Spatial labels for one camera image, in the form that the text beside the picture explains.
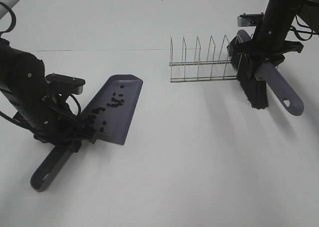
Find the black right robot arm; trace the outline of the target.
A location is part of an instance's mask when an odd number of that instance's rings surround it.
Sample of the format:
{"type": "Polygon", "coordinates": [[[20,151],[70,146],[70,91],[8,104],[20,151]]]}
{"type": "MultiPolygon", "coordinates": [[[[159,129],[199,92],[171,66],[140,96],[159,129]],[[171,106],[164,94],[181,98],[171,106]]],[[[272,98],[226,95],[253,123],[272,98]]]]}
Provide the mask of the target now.
{"type": "Polygon", "coordinates": [[[310,29],[319,32],[319,0],[269,0],[266,11],[261,14],[241,14],[240,27],[254,26],[251,40],[231,42],[231,56],[247,54],[260,59],[276,59],[287,52],[300,53],[303,45],[286,40],[295,16],[299,16],[310,29]]]}

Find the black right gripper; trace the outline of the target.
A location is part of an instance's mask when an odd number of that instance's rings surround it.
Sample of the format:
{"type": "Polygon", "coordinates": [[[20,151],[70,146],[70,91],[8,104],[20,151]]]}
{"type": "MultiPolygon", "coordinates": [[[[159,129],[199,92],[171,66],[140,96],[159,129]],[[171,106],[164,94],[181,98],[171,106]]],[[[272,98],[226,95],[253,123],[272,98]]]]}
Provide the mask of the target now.
{"type": "Polygon", "coordinates": [[[299,41],[286,40],[292,22],[300,7],[298,2],[269,2],[261,23],[255,26],[252,43],[254,54],[269,59],[278,65],[287,52],[300,53],[303,45],[299,41]]]}

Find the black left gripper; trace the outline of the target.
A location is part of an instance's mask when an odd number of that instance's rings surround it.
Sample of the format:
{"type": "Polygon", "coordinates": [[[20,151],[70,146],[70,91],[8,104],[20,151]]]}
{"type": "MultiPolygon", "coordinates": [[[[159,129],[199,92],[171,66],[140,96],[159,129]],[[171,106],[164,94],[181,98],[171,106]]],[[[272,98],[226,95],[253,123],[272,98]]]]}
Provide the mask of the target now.
{"type": "Polygon", "coordinates": [[[42,60],[0,40],[0,91],[17,110],[15,118],[3,117],[29,130],[42,143],[55,144],[55,138],[68,137],[75,131],[72,140],[95,144],[97,131],[84,127],[80,115],[73,114],[66,102],[75,94],[54,93],[45,77],[42,60]]]}

